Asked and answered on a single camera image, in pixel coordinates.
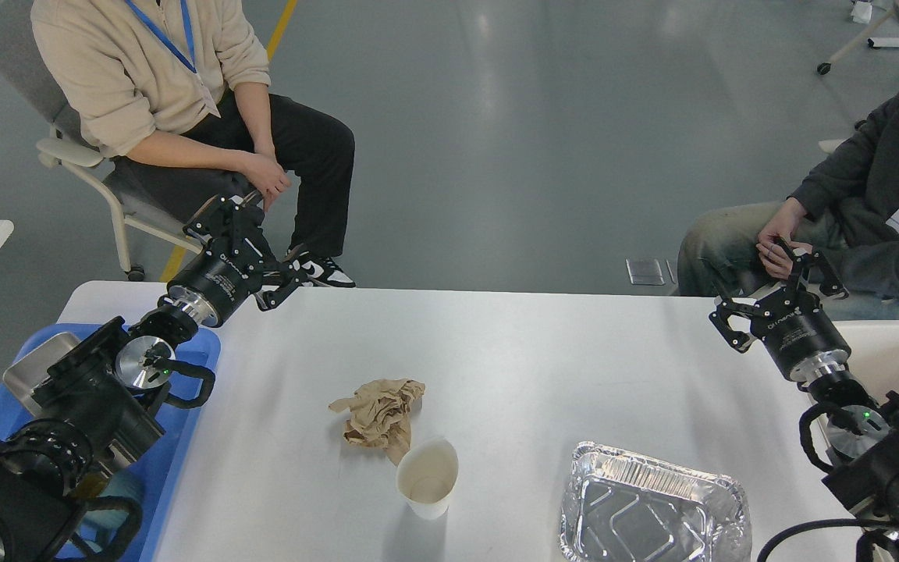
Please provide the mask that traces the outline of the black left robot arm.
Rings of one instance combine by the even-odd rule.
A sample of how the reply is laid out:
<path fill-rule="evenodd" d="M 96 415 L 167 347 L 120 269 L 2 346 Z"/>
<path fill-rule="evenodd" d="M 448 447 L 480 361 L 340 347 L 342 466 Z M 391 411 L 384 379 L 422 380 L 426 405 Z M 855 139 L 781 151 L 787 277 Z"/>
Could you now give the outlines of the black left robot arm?
<path fill-rule="evenodd" d="M 202 251 L 172 278 L 155 309 L 83 339 L 60 333 L 14 364 L 13 394 L 32 419 L 0 439 L 0 561 L 117 561 L 144 516 L 138 500 L 102 494 L 163 436 L 161 406 L 207 402 L 210 368 L 177 358 L 200 327 L 222 326 L 249 297 L 279 306 L 307 275 L 295 253 L 272 255 L 254 211 L 261 195 L 211 197 L 184 227 Z"/>

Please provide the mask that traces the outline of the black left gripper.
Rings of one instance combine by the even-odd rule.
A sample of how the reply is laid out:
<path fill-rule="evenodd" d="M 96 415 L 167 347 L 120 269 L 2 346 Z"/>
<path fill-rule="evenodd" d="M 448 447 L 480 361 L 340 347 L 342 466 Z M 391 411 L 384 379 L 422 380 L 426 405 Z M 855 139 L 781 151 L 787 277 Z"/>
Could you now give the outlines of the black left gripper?
<path fill-rule="evenodd" d="M 260 311 L 271 311 L 310 282 L 296 265 L 304 244 L 265 270 L 267 242 L 253 215 L 261 200 L 260 194 L 214 196 L 186 221 L 183 233 L 202 242 L 203 250 L 168 283 L 167 304 L 196 324 L 215 328 L 250 295 Z"/>

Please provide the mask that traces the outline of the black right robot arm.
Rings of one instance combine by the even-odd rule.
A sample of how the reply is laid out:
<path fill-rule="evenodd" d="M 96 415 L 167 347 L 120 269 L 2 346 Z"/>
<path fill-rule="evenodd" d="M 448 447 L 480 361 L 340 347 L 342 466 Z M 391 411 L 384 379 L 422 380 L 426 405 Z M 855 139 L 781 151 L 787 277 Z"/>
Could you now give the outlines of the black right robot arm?
<path fill-rule="evenodd" d="M 709 320 L 738 352 L 760 341 L 782 376 L 810 395 L 798 423 L 801 448 L 850 517 L 788 528 L 759 559 L 802 532 L 857 527 L 856 560 L 871 561 L 881 551 L 899 561 L 899 393 L 890 391 L 880 404 L 852 375 L 851 348 L 821 303 L 848 295 L 826 257 L 780 237 L 775 245 L 788 256 L 790 274 L 752 304 L 736 301 L 710 268 L 718 299 Z"/>

